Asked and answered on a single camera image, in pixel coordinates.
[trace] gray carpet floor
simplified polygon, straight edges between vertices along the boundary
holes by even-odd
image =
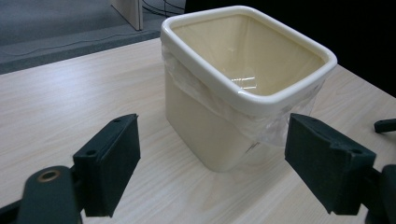
[[[107,0],[0,0],[0,75],[160,36],[185,0],[144,0],[136,31]]]

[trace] dark background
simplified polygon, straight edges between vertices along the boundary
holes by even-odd
[[[396,96],[391,1],[187,0],[185,12],[233,5],[254,7],[316,40],[347,70]]]

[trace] cable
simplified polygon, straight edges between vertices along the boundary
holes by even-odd
[[[175,7],[175,8],[184,10],[184,7],[177,7],[177,6],[175,6],[175,5],[172,5],[172,4],[168,3],[168,2],[166,2],[166,0],[163,0],[163,1],[164,1],[166,4],[168,4],[169,6],[171,6],[171,7]]]
[[[147,7],[143,7],[144,9],[146,9],[146,10],[148,10],[149,12],[154,13],[154,14],[156,14],[156,15],[162,15],[162,16],[165,16],[165,17],[169,17],[169,16],[167,15],[167,13],[171,13],[171,14],[174,14],[174,15],[181,15],[181,13],[177,13],[177,12],[173,12],[173,11],[168,11],[168,10],[166,10],[166,8],[165,8],[165,9],[160,9],[160,8],[154,7],[154,6],[150,5],[150,4],[148,4],[145,0],[142,0],[142,1],[143,1],[143,3],[146,4],[148,7],[152,7],[152,8],[154,8],[155,10],[160,11],[160,12],[158,12],[158,11],[153,11],[152,9],[149,9],[149,8],[147,8]]]
[[[79,44],[79,43],[102,41],[102,40],[106,40],[106,39],[112,38],[112,37],[114,37],[114,36],[119,36],[119,35],[140,35],[140,34],[146,33],[146,32],[153,32],[153,31],[152,31],[152,30],[144,30],[144,31],[141,31],[141,32],[138,32],[138,33],[115,34],[115,35],[111,35],[111,36],[108,36],[108,37],[105,37],[105,38],[101,38],[101,39],[94,39],[94,40],[79,40],[79,41],[76,41],[76,42],[73,42],[73,43],[70,43],[70,44],[65,44],[65,45],[60,45],[60,46],[55,46],[55,47],[37,48],[37,49],[31,50],[31,51],[28,51],[28,52],[26,52],[26,53],[23,53],[23,54],[12,54],[12,53],[7,53],[7,52],[2,51],[2,50],[0,50],[0,52],[4,53],[4,54],[6,54],[6,55],[9,55],[9,56],[25,56],[25,55],[28,55],[28,54],[31,54],[31,53],[33,53],[33,52],[36,52],[36,51],[39,51],[39,50],[43,50],[43,49],[64,48],[64,47],[72,46],[72,45]]]

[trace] plastic wrap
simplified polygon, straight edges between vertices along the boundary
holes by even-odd
[[[255,142],[280,147],[285,146],[286,143],[290,113],[309,115],[322,85],[321,82],[299,100],[283,107],[275,114],[251,116],[235,109],[232,106],[233,102],[226,102],[214,90],[209,89],[165,45],[163,45],[163,60],[166,73],[172,77],[176,86],[191,98],[214,114],[225,118],[245,137]],[[238,69],[235,69],[234,72],[229,72],[227,77],[241,89],[259,93],[257,87],[260,86],[260,83],[257,83],[256,75],[252,69],[246,68],[245,72],[240,70],[238,72]]]

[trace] wooden table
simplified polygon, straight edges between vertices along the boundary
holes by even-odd
[[[139,115],[141,161],[114,217],[84,223],[363,223],[328,215],[284,160],[283,150],[254,151],[228,173],[206,169],[164,113],[161,41],[0,76],[0,206],[21,198],[24,181],[72,156],[112,119]],[[373,124],[396,118],[396,100],[337,66],[312,117],[396,163],[396,133]]]

